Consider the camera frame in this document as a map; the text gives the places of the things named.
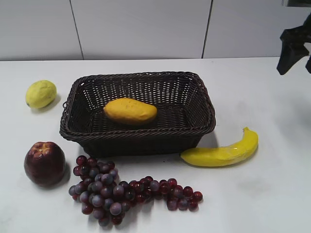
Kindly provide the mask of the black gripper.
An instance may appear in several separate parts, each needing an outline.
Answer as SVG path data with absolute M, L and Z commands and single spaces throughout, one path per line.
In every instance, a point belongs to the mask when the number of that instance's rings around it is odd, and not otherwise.
M 301 26 L 285 29 L 280 40 L 282 49 L 276 69 L 280 75 L 285 75 L 300 59 L 309 55 L 304 44 L 311 42 L 311 15 L 308 15 Z M 311 57 L 305 68 L 311 73 Z

